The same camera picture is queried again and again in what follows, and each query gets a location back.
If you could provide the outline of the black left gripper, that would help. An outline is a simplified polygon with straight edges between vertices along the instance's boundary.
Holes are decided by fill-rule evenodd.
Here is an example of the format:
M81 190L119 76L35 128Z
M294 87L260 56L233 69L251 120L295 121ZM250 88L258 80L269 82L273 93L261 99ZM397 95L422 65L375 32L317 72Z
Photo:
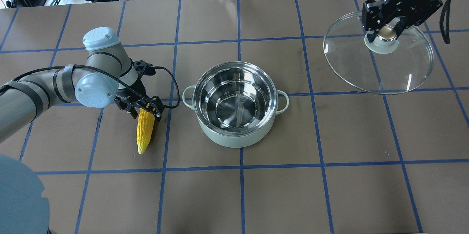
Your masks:
M143 76L154 75L151 66L145 61L132 62L130 70L119 79L124 85L119 84L114 102L119 110L127 112L133 119L139 115L136 109L144 109L159 122L164 111L162 101L158 96L148 97L142 82Z

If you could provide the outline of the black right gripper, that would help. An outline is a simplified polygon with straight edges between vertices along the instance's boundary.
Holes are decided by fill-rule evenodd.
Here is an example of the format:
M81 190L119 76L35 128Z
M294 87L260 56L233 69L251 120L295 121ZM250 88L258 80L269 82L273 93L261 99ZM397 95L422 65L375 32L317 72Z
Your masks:
M385 25L396 20L398 39L404 30L419 26L443 6L442 0L367 0L362 4L362 27L366 40L372 43Z

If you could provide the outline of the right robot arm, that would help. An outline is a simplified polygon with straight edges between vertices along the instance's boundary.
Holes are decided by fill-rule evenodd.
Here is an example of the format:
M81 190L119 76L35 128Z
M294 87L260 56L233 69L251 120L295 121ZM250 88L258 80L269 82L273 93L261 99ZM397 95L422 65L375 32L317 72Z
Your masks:
M362 5L362 26L367 30L366 43L372 43L378 33L394 18L399 22L395 25L395 36L411 26L425 22L438 9L443 8L439 26L444 43L450 44L449 20L452 0L367 0Z

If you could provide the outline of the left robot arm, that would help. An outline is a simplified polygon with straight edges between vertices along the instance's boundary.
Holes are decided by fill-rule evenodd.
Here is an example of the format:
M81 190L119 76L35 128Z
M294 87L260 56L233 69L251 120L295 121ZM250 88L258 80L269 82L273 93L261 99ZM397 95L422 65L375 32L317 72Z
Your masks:
M142 83L142 77L154 75L156 67L133 61L112 28L92 29L82 41L89 52L85 65L33 70L1 86L2 142L59 104L78 102L97 109L116 104L133 118L136 109L142 109L161 119L166 105L158 96L149 97Z

